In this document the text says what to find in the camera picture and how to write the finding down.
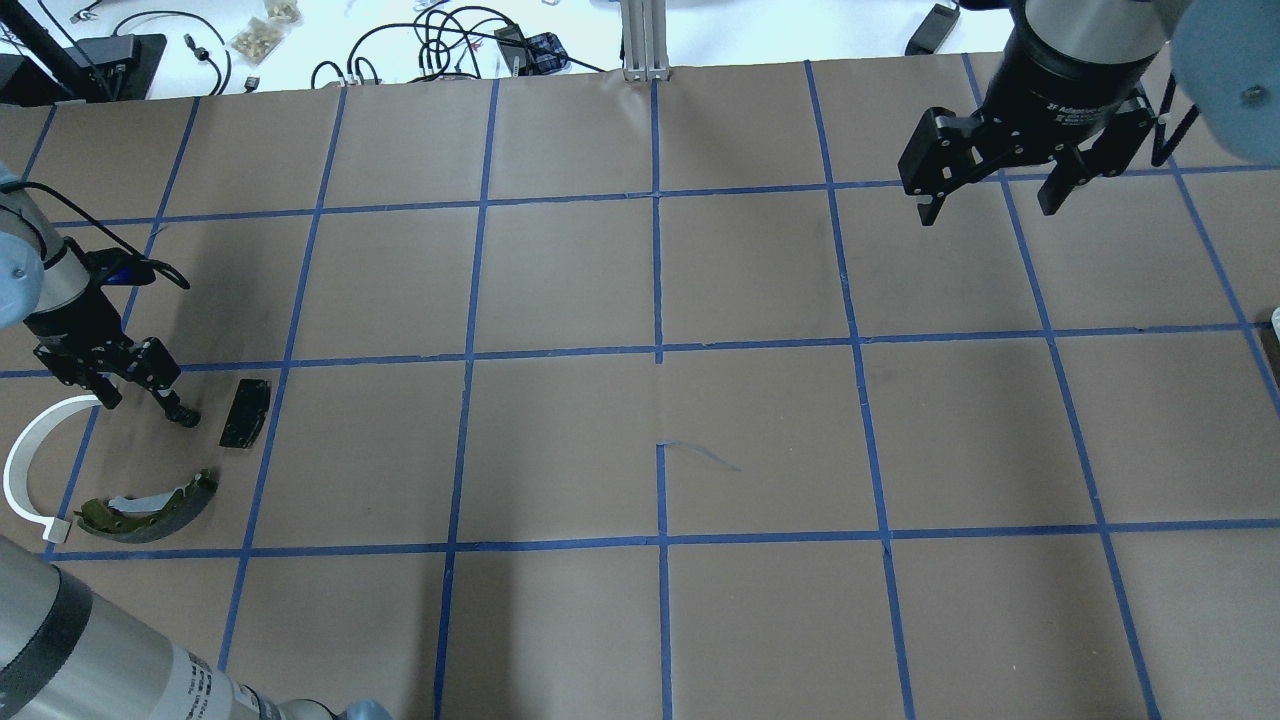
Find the cable connector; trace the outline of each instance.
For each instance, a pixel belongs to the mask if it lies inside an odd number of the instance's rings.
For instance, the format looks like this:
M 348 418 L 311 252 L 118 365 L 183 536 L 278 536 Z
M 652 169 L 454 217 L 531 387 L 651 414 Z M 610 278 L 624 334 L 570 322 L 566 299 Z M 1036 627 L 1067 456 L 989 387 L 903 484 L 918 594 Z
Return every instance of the cable connector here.
M 182 40 L 183 42 L 187 44 L 187 47 L 191 50 L 191 54 L 195 55 L 197 60 L 204 63 L 205 60 L 209 59 L 209 50 L 205 50 L 204 47 L 197 47 L 195 38 L 191 37 L 191 33 L 182 36 Z

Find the black pole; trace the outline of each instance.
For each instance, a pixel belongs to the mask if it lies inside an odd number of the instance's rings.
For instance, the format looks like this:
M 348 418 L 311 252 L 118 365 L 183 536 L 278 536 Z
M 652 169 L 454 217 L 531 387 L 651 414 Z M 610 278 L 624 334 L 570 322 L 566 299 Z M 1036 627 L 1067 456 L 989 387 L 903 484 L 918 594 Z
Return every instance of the black pole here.
M 49 72 L 54 73 L 58 82 L 63 83 L 76 97 L 90 102 L 110 100 L 106 88 L 100 87 L 93 79 L 92 70 L 81 68 L 67 50 L 63 50 L 54 41 L 45 26 L 31 17 L 31 13 L 18 0 L 0 0 L 0 22 L 18 36 L 18 40 L 22 40 L 23 45 L 49 68 Z

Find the screw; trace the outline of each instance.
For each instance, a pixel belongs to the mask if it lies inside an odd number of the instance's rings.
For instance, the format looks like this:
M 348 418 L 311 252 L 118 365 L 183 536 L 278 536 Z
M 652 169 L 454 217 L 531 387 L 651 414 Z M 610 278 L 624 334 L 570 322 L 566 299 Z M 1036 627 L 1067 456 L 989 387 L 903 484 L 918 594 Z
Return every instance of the screw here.
M 1254 85 L 1253 87 L 1245 88 L 1245 91 L 1240 94 L 1240 100 L 1244 100 L 1245 102 L 1252 105 L 1254 102 L 1261 102 L 1263 99 L 1266 99 L 1266 96 L 1267 96 L 1267 88 L 1262 87 L 1261 85 Z

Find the white floor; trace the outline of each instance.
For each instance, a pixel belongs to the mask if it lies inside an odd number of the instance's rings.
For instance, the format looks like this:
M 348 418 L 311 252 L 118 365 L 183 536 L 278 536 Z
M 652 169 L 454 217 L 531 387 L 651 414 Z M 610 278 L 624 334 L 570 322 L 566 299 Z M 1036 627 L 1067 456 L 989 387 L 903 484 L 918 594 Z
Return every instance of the white floor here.
M 45 15 L 36 0 L 20 0 L 33 15 Z M 230 40 L 251 15 L 265 15 L 261 0 L 105 0 L 93 12 L 92 22 L 68 23 L 68 18 L 88 0 L 45 0 L 76 37 L 110 35 L 115 24 L 138 12 L 179 9 L 206 17 Z M 463 6 L 463 0 L 443 5 Z M 511 15 L 526 35 L 554 32 L 566 51 L 602 68 L 616 68 L 621 20 L 618 5 L 608 0 L 481 0 Z M 321 60 L 346 67 L 352 44 L 367 29 L 383 23 L 410 22 L 417 14 L 415 0 L 300 0 L 303 22 L 260 65 L 253 67 L 234 51 L 232 81 L 227 91 L 241 92 L 250 74 L 261 78 L 260 90 L 307 87 L 311 69 Z M 790 60 L 833 58 L 877 58 L 901 55 L 908 38 L 924 18 L 932 0 L 668 0 L 668 45 L 673 65 L 741 65 Z M 474 24 L 483 19 L 476 14 Z M 52 23 L 50 32 L 60 37 Z M 1011 23 L 1006 12 L 966 12 L 942 53 L 992 51 L 1004 47 Z M 196 20 L 169 17 L 134 20 L 125 32 L 151 32 L 169 36 L 169 49 L 151 90 L 151 97 L 204 95 L 214 83 L 214 72 L 197 63 L 183 46 L 183 33 L 210 49 L 225 63 L 216 40 Z M 0 51 L 12 53 L 9 47 Z M 411 29 L 388 29 L 361 46 L 381 78 L 406 82 L 419 74 L 417 42 Z M 497 77 L 499 56 L 492 41 L 480 50 L 481 72 Z M 321 73 L 320 82 L 335 76 Z

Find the white curved object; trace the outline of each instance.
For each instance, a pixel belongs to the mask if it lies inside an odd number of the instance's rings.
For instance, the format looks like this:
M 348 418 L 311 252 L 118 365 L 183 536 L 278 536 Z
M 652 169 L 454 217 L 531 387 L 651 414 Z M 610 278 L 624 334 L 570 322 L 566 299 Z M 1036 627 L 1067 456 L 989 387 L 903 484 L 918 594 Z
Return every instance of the white curved object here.
M 18 436 L 18 441 L 13 443 L 13 450 L 9 451 L 9 457 L 4 461 L 4 498 L 9 501 L 9 507 L 13 507 L 13 511 L 22 516 L 23 520 L 44 525 L 44 538 L 49 542 L 64 542 L 67 533 L 72 529 L 72 524 L 61 518 L 41 515 L 32 507 L 31 495 L 27 493 L 27 474 L 31 470 L 31 460 L 36 456 L 40 443 L 45 442 L 49 433 L 54 432 L 54 428 L 61 424 L 63 420 L 81 410 L 97 407 L 101 404 L 92 395 L 81 395 L 68 397 L 40 415 L 36 415 L 36 419 Z

